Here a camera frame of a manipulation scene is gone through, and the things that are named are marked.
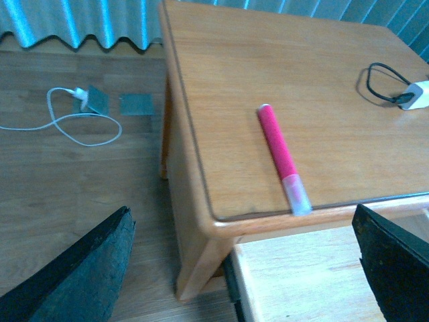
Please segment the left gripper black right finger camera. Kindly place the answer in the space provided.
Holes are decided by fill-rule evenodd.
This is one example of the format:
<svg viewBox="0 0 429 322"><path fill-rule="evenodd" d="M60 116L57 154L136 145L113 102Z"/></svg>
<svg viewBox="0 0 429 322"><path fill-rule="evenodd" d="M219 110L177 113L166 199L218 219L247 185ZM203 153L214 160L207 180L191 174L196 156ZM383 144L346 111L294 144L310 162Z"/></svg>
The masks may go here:
<svg viewBox="0 0 429 322"><path fill-rule="evenodd" d="M428 320L428 242L358 204L352 220L365 277L386 321Z"/></svg>

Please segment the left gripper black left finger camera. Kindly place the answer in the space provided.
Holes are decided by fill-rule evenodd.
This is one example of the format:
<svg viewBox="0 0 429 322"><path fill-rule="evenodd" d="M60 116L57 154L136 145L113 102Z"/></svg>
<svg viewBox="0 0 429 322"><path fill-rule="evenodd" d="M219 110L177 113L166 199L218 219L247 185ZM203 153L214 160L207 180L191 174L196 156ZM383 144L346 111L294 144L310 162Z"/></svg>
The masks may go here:
<svg viewBox="0 0 429 322"><path fill-rule="evenodd" d="M1 296L2 321L108 321L123 284L135 221L122 207Z"/></svg>

